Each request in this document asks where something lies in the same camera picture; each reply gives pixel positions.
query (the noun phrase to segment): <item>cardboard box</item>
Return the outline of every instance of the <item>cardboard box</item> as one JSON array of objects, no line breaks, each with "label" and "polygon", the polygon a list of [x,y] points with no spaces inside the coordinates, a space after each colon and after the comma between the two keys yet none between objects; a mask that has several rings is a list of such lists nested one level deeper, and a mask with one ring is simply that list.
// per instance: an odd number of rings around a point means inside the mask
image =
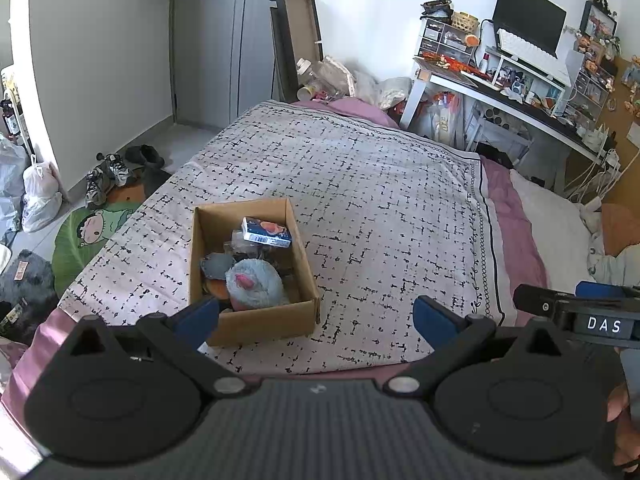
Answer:
[{"label": "cardboard box", "polygon": [[283,251],[294,269],[299,301],[242,312],[220,314],[218,328],[207,340],[209,346],[234,346],[257,341],[311,334],[320,322],[320,293],[306,259],[305,245],[300,237],[293,208],[288,198],[251,200],[199,205],[193,212],[189,300],[203,297],[200,259],[207,254],[223,252],[223,244],[239,229],[242,218],[250,216],[284,225],[291,233],[291,245]]}]

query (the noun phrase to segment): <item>orange cushion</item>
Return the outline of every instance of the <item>orange cushion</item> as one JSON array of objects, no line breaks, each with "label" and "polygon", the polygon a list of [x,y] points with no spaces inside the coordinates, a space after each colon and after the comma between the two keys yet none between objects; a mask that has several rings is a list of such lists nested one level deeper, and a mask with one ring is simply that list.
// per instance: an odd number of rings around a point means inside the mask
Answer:
[{"label": "orange cushion", "polygon": [[628,208],[618,204],[602,204],[604,252],[618,256],[629,245],[640,244],[640,220]]}]

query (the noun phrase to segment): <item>white keyboard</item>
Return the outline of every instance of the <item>white keyboard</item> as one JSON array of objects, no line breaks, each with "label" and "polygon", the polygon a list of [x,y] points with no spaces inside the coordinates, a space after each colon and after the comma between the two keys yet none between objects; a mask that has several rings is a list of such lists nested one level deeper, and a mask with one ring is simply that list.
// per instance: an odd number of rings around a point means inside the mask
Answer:
[{"label": "white keyboard", "polygon": [[566,65],[558,58],[523,40],[521,37],[507,32],[503,28],[498,30],[498,37],[500,38],[501,50],[508,52],[512,56],[517,56],[531,66],[542,70],[542,72],[549,74],[565,86],[571,86]]}]

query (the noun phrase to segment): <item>hand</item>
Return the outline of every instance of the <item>hand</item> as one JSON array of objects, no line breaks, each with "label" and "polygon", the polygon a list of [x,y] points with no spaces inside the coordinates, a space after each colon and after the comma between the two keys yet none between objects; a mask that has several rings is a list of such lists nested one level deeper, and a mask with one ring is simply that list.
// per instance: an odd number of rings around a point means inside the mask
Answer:
[{"label": "hand", "polygon": [[[623,465],[640,457],[640,432],[634,428],[631,422],[629,407],[629,392],[626,384],[620,384],[609,396],[607,421],[618,420],[616,428],[616,450],[613,453],[614,465]],[[625,469],[631,473],[638,468],[637,465]]]}]

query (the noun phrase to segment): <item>gray door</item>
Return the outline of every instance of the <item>gray door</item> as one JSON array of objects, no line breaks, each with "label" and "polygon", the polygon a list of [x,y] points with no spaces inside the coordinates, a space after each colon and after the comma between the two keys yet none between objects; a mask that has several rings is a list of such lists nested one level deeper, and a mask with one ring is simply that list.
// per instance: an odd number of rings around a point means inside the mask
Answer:
[{"label": "gray door", "polygon": [[270,0],[175,0],[179,123],[225,128],[273,93]]}]

